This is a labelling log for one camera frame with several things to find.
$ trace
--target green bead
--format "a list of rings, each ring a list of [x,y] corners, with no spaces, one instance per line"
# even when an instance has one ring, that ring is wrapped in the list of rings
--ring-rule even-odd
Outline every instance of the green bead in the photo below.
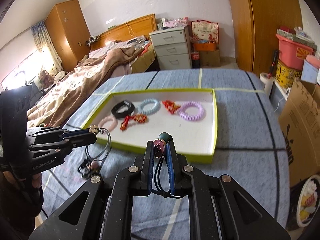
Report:
[[[167,132],[162,132],[159,135],[159,139],[162,139],[165,141],[165,143],[168,143],[168,141],[170,140],[170,134],[168,134]]]

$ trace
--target human hand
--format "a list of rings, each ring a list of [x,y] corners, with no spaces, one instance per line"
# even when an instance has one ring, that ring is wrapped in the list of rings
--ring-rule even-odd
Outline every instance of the human hand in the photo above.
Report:
[[[12,185],[16,184],[17,181],[10,171],[4,171],[3,175],[10,184],[12,184]],[[33,175],[32,176],[32,186],[34,188],[40,188],[41,185],[42,185],[42,174],[38,173],[36,175]]]

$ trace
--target curtain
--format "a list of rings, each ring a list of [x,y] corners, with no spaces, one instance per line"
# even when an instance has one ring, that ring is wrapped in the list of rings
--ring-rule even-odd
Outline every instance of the curtain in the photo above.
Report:
[[[56,74],[63,71],[61,66],[62,60],[52,44],[48,30],[44,25],[44,21],[32,26],[31,31],[36,49],[41,52],[43,58],[41,71],[46,70],[49,75],[55,77]]]

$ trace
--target light blue spiral hair tie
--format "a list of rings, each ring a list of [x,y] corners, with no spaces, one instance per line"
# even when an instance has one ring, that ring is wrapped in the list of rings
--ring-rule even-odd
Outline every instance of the light blue spiral hair tie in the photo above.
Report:
[[[143,108],[150,103],[154,103],[154,106],[148,110],[143,110]],[[160,102],[157,99],[149,98],[146,100],[143,100],[141,104],[137,107],[138,113],[150,115],[156,113],[160,109]]]

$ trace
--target stuffed animal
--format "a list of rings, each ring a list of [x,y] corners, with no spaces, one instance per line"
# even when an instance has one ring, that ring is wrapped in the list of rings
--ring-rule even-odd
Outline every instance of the stuffed animal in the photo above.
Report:
[[[42,88],[46,89],[53,85],[54,76],[49,75],[49,73],[46,70],[42,70],[39,73],[39,79],[40,79]]]

